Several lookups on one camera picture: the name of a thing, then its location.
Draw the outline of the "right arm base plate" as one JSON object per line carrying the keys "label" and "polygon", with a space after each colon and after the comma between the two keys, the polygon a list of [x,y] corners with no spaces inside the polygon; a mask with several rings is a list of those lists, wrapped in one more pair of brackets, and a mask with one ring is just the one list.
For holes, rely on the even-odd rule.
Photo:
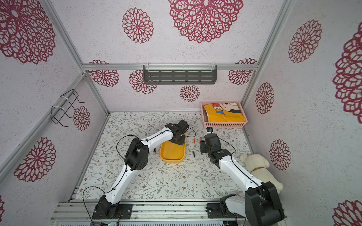
{"label": "right arm base plate", "polygon": [[226,204],[221,202],[207,203],[206,211],[208,218],[237,218],[237,214],[230,212]]}

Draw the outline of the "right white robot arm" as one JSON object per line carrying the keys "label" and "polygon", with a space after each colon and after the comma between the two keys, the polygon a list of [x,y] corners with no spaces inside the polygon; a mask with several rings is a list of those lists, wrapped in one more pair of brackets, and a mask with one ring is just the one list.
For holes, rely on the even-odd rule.
{"label": "right white robot arm", "polygon": [[205,135],[202,150],[210,162],[224,171],[239,186],[244,196],[227,195],[220,203],[207,204],[209,217],[219,213],[224,217],[244,217],[251,226],[272,226],[285,219],[284,210],[276,186],[263,182],[241,166],[226,149],[222,149],[217,134]]}

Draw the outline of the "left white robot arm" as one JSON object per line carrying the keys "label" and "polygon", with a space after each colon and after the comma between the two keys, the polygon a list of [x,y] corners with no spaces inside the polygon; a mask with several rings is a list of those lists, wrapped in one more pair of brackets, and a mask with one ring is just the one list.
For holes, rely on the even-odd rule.
{"label": "left white robot arm", "polygon": [[124,191],[130,184],[132,178],[146,167],[149,159],[149,151],[170,141],[176,145],[183,145],[189,129],[186,121],[180,120],[176,124],[168,123],[157,133],[147,138],[134,138],[125,154],[124,166],[119,176],[108,192],[99,199],[95,210],[109,214],[121,201]]}

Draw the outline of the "yellow plastic storage tray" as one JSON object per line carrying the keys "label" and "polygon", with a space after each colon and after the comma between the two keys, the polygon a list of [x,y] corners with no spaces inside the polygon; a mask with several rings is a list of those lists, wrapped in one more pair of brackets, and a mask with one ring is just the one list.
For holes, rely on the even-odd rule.
{"label": "yellow plastic storage tray", "polygon": [[165,163],[178,164],[184,160],[185,152],[186,140],[183,141],[182,145],[167,141],[161,145],[160,158]]}

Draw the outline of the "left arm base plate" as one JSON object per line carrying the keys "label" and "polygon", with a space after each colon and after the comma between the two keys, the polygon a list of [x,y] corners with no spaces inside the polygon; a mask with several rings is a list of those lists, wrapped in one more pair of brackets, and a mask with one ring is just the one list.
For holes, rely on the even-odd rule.
{"label": "left arm base plate", "polygon": [[92,219],[130,219],[133,205],[128,203],[112,204],[103,195],[93,211]]}

